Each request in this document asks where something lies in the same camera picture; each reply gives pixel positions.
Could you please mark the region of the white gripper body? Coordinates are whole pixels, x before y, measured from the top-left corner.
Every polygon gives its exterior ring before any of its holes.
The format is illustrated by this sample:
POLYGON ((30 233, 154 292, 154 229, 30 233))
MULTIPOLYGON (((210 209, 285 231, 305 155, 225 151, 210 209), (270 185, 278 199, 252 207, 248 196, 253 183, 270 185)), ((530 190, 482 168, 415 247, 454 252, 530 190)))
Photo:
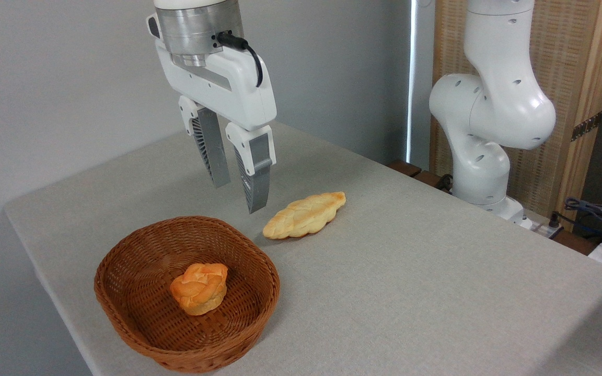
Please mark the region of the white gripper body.
POLYGON ((177 93, 248 131, 275 119, 268 70, 244 40, 240 14, 152 14, 147 26, 177 93))

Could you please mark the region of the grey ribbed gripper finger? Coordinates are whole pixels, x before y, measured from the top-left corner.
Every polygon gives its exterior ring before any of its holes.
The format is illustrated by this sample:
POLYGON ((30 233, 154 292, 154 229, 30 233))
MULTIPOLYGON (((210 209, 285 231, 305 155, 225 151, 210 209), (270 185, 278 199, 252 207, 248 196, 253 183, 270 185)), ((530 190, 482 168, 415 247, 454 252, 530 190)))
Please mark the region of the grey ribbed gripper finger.
POLYGON ((217 114, 186 96, 180 96, 178 105, 183 125, 198 146, 213 185, 227 185, 231 179, 217 114))
POLYGON ((276 164, 272 129, 266 125, 247 131, 230 122, 225 130, 236 152, 248 211, 253 214, 266 206, 269 197, 270 169, 276 164))

